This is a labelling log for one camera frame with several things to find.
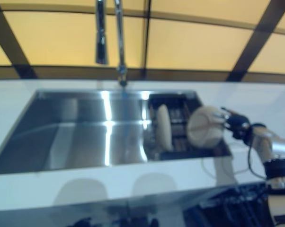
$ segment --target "faucet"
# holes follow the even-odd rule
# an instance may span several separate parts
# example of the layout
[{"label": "faucet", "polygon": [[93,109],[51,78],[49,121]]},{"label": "faucet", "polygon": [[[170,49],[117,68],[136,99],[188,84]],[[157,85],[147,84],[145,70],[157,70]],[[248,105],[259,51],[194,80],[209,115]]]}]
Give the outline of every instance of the faucet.
[{"label": "faucet", "polygon": [[[115,14],[117,20],[117,35],[119,48],[119,65],[117,67],[118,81],[122,87],[127,85],[127,66],[124,53],[124,32],[123,32],[123,8],[121,0],[115,1]],[[108,64],[107,43],[106,43],[106,0],[96,0],[96,24],[97,24],[97,46],[96,63]]]}]

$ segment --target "stainless steel sink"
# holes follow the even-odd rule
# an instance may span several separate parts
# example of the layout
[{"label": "stainless steel sink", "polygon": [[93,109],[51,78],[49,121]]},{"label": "stainless steel sink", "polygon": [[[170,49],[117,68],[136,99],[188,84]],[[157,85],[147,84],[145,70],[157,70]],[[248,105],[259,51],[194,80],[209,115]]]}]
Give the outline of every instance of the stainless steel sink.
[{"label": "stainless steel sink", "polygon": [[[176,136],[173,152],[155,139],[163,103]],[[186,119],[200,105],[195,92],[37,91],[0,150],[0,174],[229,155],[223,141],[212,150],[188,144]]]}]

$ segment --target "white countertop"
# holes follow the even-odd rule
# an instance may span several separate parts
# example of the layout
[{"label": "white countertop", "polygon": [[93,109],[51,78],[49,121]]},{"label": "white countertop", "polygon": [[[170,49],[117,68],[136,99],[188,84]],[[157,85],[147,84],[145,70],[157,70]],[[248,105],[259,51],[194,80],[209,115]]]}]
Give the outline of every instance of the white countertop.
[{"label": "white countertop", "polygon": [[[0,81],[0,145],[39,88],[119,89],[119,85],[116,81],[91,80]],[[130,82],[128,86],[128,89],[135,90],[159,88],[194,90],[205,105],[226,106],[248,116],[252,122],[263,122],[285,137],[285,85]],[[233,178],[232,171],[247,167],[247,147],[240,142],[234,143],[230,133],[225,134],[225,139],[230,143],[233,159],[199,158],[0,175],[0,210],[49,207],[259,181],[248,171]],[[255,152],[252,153],[252,160],[254,170],[263,174],[262,164]]]}]

